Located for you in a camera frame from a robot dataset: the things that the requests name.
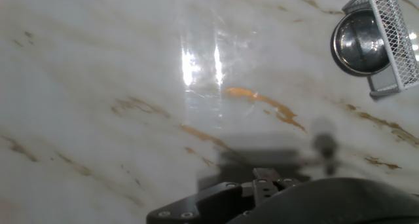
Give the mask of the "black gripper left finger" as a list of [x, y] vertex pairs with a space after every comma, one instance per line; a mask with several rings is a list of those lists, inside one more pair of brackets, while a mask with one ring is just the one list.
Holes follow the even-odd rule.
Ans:
[[147, 214], [147, 224], [237, 223], [278, 192], [269, 179], [223, 182]]

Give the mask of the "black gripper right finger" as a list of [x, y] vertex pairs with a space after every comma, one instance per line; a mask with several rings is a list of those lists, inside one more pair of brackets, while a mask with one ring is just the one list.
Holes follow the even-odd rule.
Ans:
[[275, 185], [278, 189], [286, 189], [300, 184], [300, 181], [295, 178], [281, 177], [273, 168], [254, 168], [253, 175], [257, 184]]

